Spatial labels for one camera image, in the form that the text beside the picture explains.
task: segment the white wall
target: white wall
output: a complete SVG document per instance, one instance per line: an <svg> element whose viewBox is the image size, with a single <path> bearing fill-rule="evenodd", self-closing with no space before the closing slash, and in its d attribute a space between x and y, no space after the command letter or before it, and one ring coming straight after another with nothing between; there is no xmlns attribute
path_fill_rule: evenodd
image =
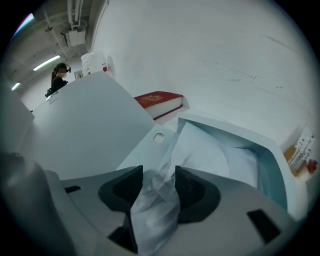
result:
<svg viewBox="0 0 320 256"><path fill-rule="evenodd" d="M71 73L66 74L64 80L71 83L75 80L75 72L82 70L82 62L80 58L71 61L63 61L71 67ZM42 102L46 100L45 94L51 87L52 69L46 69L34 79L22 84L22 88L17 92L20 99L29 110L35 110Z"/></svg>
<svg viewBox="0 0 320 256"><path fill-rule="evenodd" d="M93 50L112 60L113 77L133 96L183 94L191 108L272 138L283 151L305 124L320 140L319 66L268 1L110 0Z"/></svg>

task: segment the fluorescent light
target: fluorescent light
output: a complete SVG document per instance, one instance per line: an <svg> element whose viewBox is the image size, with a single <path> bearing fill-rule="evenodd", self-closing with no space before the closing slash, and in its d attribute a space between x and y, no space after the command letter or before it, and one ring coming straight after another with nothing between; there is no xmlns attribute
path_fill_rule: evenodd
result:
<svg viewBox="0 0 320 256"><path fill-rule="evenodd" d="M17 83L14 85L14 87L11 88L11 91L13 91L14 89L16 89L19 85L20 85L20 83L17 82Z"/></svg>
<svg viewBox="0 0 320 256"><path fill-rule="evenodd" d="M30 13L25 19L24 19L24 21L21 23L21 25L18 27L18 29L16 30L16 32L14 33L14 35L16 34L16 33L18 33L18 31L20 30L20 29L22 29L25 25L27 25L30 21L32 21L34 19L34 16L33 16L33 14L32 13Z"/></svg>
<svg viewBox="0 0 320 256"><path fill-rule="evenodd" d="M35 67L33 70L34 70L34 71L37 71L38 69L42 68L44 65L47 65L48 63L53 62L54 60L59 59L59 58L60 58L60 56L57 55L57 56L55 56L55 57L53 57L53 58L51 58L51 59L48 59L48 60L45 61L44 63L42 63L42 64L40 64L39 66Z"/></svg>

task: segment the plastic bag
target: plastic bag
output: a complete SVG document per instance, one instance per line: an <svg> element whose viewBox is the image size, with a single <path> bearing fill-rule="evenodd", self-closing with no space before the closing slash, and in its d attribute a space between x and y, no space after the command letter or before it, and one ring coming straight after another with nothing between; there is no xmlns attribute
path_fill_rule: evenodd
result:
<svg viewBox="0 0 320 256"><path fill-rule="evenodd" d="M258 187L257 157L253 152L226 146L190 122L185 123L166 165L160 171L162 176L170 177L176 166L181 166Z"/></svg>
<svg viewBox="0 0 320 256"><path fill-rule="evenodd" d="M131 223L140 256L154 255L178 227L180 200L175 177L143 173L143 186L131 210Z"/></svg>
<svg viewBox="0 0 320 256"><path fill-rule="evenodd" d="M106 65L106 57L102 51L94 51L81 56L82 70L85 76L103 70Z"/></svg>

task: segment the black rubber part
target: black rubber part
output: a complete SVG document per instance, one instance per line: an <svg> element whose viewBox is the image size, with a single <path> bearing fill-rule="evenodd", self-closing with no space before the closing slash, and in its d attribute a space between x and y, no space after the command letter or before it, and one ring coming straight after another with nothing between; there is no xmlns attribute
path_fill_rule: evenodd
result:
<svg viewBox="0 0 320 256"><path fill-rule="evenodd" d="M135 235L131 223L130 209L136 201L143 185L143 166L103 184L98 191L100 200L112 211L126 214L124 223L108 238L128 250L138 253Z"/></svg>
<svg viewBox="0 0 320 256"><path fill-rule="evenodd" d="M79 186L68 186L68 187L64 188L64 190L67 194L74 192L74 191L77 191L77 190L80 190L80 189L81 189L81 187L79 187Z"/></svg>
<svg viewBox="0 0 320 256"><path fill-rule="evenodd" d="M219 205L219 189L191 172L175 167L175 190L180 199L178 223L201 222Z"/></svg>
<svg viewBox="0 0 320 256"><path fill-rule="evenodd" d="M280 230L272 222L272 220L264 213L263 210L253 210L246 213L249 219L252 221L256 230L261 235L264 242L267 244L278 235L280 235Z"/></svg>
<svg viewBox="0 0 320 256"><path fill-rule="evenodd" d="M143 177L143 166L139 165L104 183L99 188L98 196L112 211L130 213L130 209L141 191Z"/></svg>
<svg viewBox="0 0 320 256"><path fill-rule="evenodd" d="M138 253L138 246L135 241L131 219L128 215L125 216L123 226L118 227L108 238L131 252L135 254Z"/></svg>

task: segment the book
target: book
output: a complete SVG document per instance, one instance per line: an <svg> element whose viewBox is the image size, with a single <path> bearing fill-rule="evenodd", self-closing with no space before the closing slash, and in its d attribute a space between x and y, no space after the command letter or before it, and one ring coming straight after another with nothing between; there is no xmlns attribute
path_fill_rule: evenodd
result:
<svg viewBox="0 0 320 256"><path fill-rule="evenodd" d="M155 120L181 108L183 96L166 91L154 91L134 98Z"/></svg>

